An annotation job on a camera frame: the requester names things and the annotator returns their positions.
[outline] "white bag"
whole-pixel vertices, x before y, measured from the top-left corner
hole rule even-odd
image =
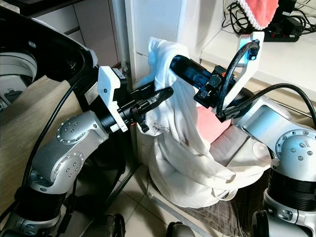
[[[174,56],[189,57],[187,49],[150,38],[148,51],[151,73],[136,87],[155,80],[156,90],[167,86],[174,90],[173,96],[145,117],[150,128],[146,134],[157,136],[149,157],[154,183],[166,199],[182,207],[200,208],[232,199],[238,188],[254,183],[270,167],[267,148],[248,139],[226,167],[215,161],[210,144],[197,130],[194,89],[169,69]],[[227,150],[233,142],[227,142]],[[254,147],[261,152],[254,153]]]

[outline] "floor tile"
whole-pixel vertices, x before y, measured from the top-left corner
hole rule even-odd
[[[148,168],[146,166],[141,165],[123,188],[123,192],[125,192],[137,202],[140,202],[144,196],[144,193],[146,192],[147,169]]]
[[[123,192],[120,192],[118,197],[108,208],[106,213],[116,214],[119,213],[124,217],[125,222],[128,221],[133,211],[137,206],[137,202]]]
[[[138,205],[126,223],[125,237],[165,237],[167,225]]]
[[[190,222],[192,222],[193,224],[195,224],[196,226],[200,227],[202,230],[204,230],[205,232],[207,232],[210,236],[212,237],[223,237],[223,234],[214,230],[213,228],[211,228],[209,225],[206,225],[204,223],[202,223],[201,221],[195,219],[194,217],[190,216],[189,214],[185,213],[184,211],[180,210],[179,208],[177,208],[176,206],[174,206],[173,204],[171,204],[170,202],[168,202],[161,194],[159,194],[156,190],[154,190],[152,187],[150,187],[150,193],[156,197],[157,199],[159,199],[160,201],[162,201],[164,204],[166,204],[167,206],[171,207],[173,210],[175,210],[178,214],[180,214],[181,216],[183,216],[184,218],[188,219]]]
[[[142,200],[139,203],[156,217],[158,217],[165,224],[169,225],[170,222],[179,221],[176,217],[171,215],[169,212],[161,208],[160,206],[153,203],[146,195],[143,196]]]

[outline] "red towel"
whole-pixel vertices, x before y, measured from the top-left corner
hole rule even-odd
[[[214,142],[231,124],[231,120],[221,123],[212,108],[198,107],[197,114],[197,130],[209,143]]]
[[[238,2],[257,30],[269,25],[278,6],[278,0],[238,0]]]

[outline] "electrical cable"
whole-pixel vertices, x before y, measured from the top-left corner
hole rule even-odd
[[[239,8],[239,10],[241,10],[241,12],[243,14],[243,16],[241,18],[238,18],[238,16],[237,16],[238,11],[233,13],[233,10],[237,7]],[[240,7],[240,5],[237,2],[232,2],[231,4],[228,5],[227,10],[228,10],[229,15],[230,15],[230,22],[227,23],[226,25],[224,25],[224,23],[226,21],[226,14],[224,12],[224,21],[222,23],[222,28],[225,28],[225,27],[228,27],[229,25],[231,25],[233,31],[236,34],[240,34],[241,29],[246,30],[246,27],[244,27],[244,25],[248,25],[250,22],[248,20],[248,17],[246,16],[245,12],[243,11],[243,9]],[[240,27],[239,31],[235,28],[235,25]]]
[[[308,0],[307,2],[305,2],[305,4],[308,4],[311,0]],[[297,2],[297,4],[300,4],[299,2]],[[302,4],[300,4],[302,5]],[[301,7],[299,7],[298,9],[301,9],[302,7],[304,7],[304,5],[302,5]]]
[[[233,72],[238,64],[238,62],[241,60],[241,58],[248,52],[250,49],[258,49],[259,45],[258,43],[252,41],[245,44],[243,47],[238,50],[238,52],[235,54],[234,58],[232,59],[231,63],[229,64],[227,71],[225,73],[225,77],[223,79],[223,85],[219,92],[219,101],[216,106],[216,114],[220,118],[224,118],[225,114],[223,113],[223,105],[224,105],[224,99],[227,94],[229,82],[232,78]]]
[[[316,126],[316,112],[315,112],[315,109],[314,109],[310,99],[308,98],[308,96],[305,94],[305,92],[303,90],[301,90],[297,86],[292,85],[292,84],[287,84],[287,83],[280,83],[280,84],[271,85],[271,86],[263,89],[262,91],[260,91],[256,95],[254,95],[253,97],[247,99],[243,103],[241,103],[237,106],[233,106],[233,107],[229,107],[229,108],[225,109],[223,111],[223,113],[230,118],[231,115],[234,115],[234,114],[238,113],[239,111],[245,109],[248,105],[250,105],[252,102],[254,102],[259,97],[263,96],[264,94],[266,94],[272,90],[278,89],[278,88],[288,88],[288,89],[292,89],[295,92],[297,92],[303,98],[305,104],[307,105],[307,107],[311,113],[314,126]]]
[[[297,3],[300,4],[300,5],[303,5],[303,6],[306,6],[306,7],[309,7],[309,8],[311,8],[311,9],[316,10],[315,7],[312,7],[312,6],[310,6],[310,5],[307,5],[306,3],[302,3],[302,2],[297,2]]]
[[[22,180],[22,185],[21,187],[25,187],[27,184],[27,181],[29,179],[29,175],[32,169],[32,161],[33,158],[40,146],[40,143],[42,142],[43,138],[45,137],[46,133],[48,132],[50,126],[52,125],[54,119],[56,118],[58,112],[60,111],[61,107],[63,106],[63,104],[65,103],[66,99],[69,97],[69,95],[73,92],[74,88],[79,84],[79,82],[82,80],[82,78],[84,78],[84,76],[82,76],[81,78],[79,78],[65,93],[65,95],[63,96],[63,98],[60,100],[60,102],[58,103],[58,105],[56,106],[53,114],[51,115],[51,117],[49,118],[47,124],[45,125],[44,129],[42,130],[42,132],[40,133],[38,139],[36,140],[31,154],[29,156],[29,159],[27,161],[26,167],[25,167],[25,171],[24,171],[24,175],[23,175],[23,180]]]
[[[300,21],[300,23],[303,25],[303,28],[300,31],[299,35],[307,35],[307,34],[311,34],[311,33],[316,32],[316,25],[311,24],[307,15],[302,10],[295,8],[294,11],[298,11],[303,15],[303,16],[300,16],[300,15],[288,16],[288,18],[298,19]]]

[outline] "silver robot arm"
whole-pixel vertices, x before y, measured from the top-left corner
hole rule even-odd
[[[154,84],[149,83],[131,93],[137,98],[119,107],[114,101],[114,90],[119,87],[112,69],[100,67],[98,92],[110,113],[98,118],[87,111],[61,123],[56,136],[37,151],[28,186],[17,192],[19,204],[0,237],[47,236],[59,222],[66,193],[90,154],[109,138],[109,133],[119,129],[125,132],[135,122],[146,131],[142,115],[173,94],[171,87],[155,92]]]
[[[109,138],[94,112],[64,121],[56,137],[36,153],[29,186],[46,194],[64,194],[73,185],[85,160]]]
[[[264,228],[271,237],[316,237],[316,131],[292,122],[287,110],[265,96],[233,124],[275,156],[264,192],[265,210],[253,217],[254,237]]]
[[[238,53],[227,70],[216,66],[210,73],[181,55],[173,58],[170,68],[198,89],[194,99],[212,107],[220,121],[233,119],[235,126],[272,151],[265,210],[254,214],[253,236],[316,237],[316,131],[291,121],[287,110],[265,96],[236,109],[254,96],[243,87],[258,69],[263,39],[263,32],[240,36]],[[241,73],[235,78],[236,67]]]

